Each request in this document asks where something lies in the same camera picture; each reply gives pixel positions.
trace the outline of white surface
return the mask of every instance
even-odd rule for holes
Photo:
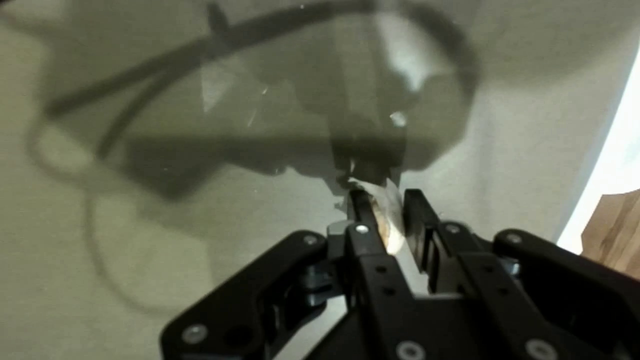
[[[558,246],[581,254],[581,232],[604,194],[624,194],[640,187],[640,52],[625,82],[615,118],[584,191],[558,238]]]

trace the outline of bolt hole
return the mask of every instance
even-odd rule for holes
[[[382,292],[383,292],[385,295],[396,295],[396,289],[393,289],[393,287],[382,287]]]
[[[252,341],[252,330],[248,326],[235,326],[223,334],[223,340],[232,347],[242,347]]]

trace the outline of black metal bracket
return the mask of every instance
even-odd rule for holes
[[[485,241],[417,190],[403,194],[403,226],[429,297],[411,295],[354,190],[344,232],[283,238],[168,323],[163,357],[273,357],[332,295],[347,314],[308,357],[640,357],[632,277],[520,230]]]

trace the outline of screw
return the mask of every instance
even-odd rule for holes
[[[315,238],[315,235],[312,235],[312,233],[306,233],[302,240],[303,240],[308,246],[312,246],[312,243],[315,243],[315,241],[317,241],[317,238]]]
[[[423,360],[423,347],[411,340],[399,341],[396,353],[399,360]]]
[[[445,230],[447,230],[450,233],[457,233],[457,232],[460,232],[460,226],[447,223]]]
[[[532,338],[526,341],[526,352],[534,357],[534,360],[558,360],[558,349],[547,344],[546,340],[540,338]]]
[[[355,232],[366,233],[367,227],[364,223],[355,226]]]
[[[521,243],[521,235],[518,235],[516,232],[508,232],[506,240],[513,241],[513,243]]]
[[[181,331],[181,341],[200,344],[205,338],[207,330],[202,323],[191,323]]]

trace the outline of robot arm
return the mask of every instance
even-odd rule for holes
[[[271,357],[332,295],[347,311],[308,357],[640,357],[635,279],[521,230],[485,241],[417,190],[403,194],[403,226],[431,295],[411,295],[354,190],[344,232],[286,235],[171,319],[163,357]]]

